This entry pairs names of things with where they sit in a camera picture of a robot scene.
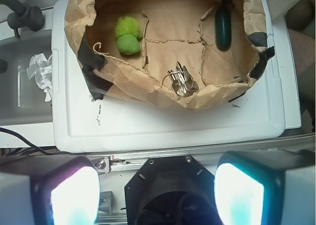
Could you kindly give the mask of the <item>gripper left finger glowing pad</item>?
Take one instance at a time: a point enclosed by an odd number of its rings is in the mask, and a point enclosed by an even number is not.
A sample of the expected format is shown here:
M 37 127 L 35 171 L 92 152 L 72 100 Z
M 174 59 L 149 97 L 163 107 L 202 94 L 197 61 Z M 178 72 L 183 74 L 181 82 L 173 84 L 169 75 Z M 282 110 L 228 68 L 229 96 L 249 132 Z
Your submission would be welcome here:
M 93 225 L 99 199 L 99 176 L 85 156 L 0 159 L 2 225 Z

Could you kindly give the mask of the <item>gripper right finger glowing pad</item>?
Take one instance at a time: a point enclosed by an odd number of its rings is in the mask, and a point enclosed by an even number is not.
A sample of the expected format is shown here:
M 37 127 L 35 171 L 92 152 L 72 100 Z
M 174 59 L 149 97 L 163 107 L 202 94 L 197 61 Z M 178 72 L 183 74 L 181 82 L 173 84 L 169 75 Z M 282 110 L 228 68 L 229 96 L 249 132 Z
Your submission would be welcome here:
M 226 225 L 314 225 L 316 153 L 227 151 L 218 162 L 214 194 Z

